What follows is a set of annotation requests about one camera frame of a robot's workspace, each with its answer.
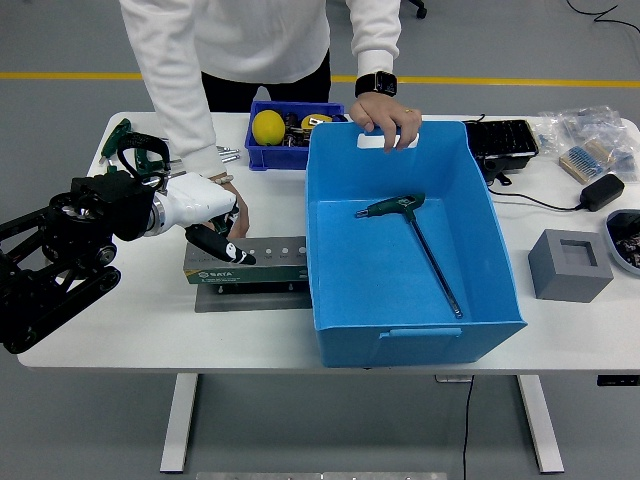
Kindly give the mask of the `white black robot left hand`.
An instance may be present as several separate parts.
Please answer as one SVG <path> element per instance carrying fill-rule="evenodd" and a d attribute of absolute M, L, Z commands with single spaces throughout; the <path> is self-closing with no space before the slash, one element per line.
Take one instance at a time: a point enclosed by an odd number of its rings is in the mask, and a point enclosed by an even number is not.
<path fill-rule="evenodd" d="M 155 194 L 146 234 L 159 235 L 178 225 L 191 244 L 213 257 L 255 265 L 253 255 L 227 239 L 238 212 L 233 193 L 199 174 L 184 173 L 168 180 L 166 192 Z"/>

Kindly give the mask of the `person's right hand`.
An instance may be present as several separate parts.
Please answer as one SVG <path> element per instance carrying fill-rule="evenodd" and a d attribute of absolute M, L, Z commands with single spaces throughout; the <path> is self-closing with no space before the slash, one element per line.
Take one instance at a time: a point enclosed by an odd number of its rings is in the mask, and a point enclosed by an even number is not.
<path fill-rule="evenodd" d="M 245 200 L 243 199 L 239 191 L 235 188 L 231 180 L 228 180 L 225 183 L 221 183 L 221 178 L 211 178 L 211 181 L 219 184 L 222 188 L 226 189 L 227 191 L 230 191 L 236 197 L 239 212 L 237 214 L 235 223 L 231 228 L 227 238 L 229 240 L 245 238 L 250 228 L 249 209 Z"/>

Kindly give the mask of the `person's left hand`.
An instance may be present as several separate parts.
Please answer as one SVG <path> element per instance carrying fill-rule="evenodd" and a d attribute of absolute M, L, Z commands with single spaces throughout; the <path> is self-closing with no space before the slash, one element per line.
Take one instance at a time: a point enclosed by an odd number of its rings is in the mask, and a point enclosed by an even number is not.
<path fill-rule="evenodd" d="M 417 139 L 422 124 L 419 110 L 376 92 L 360 94 L 350 107 L 349 115 L 367 133 L 372 133 L 376 127 L 382 131 L 385 153 L 407 148 Z"/>

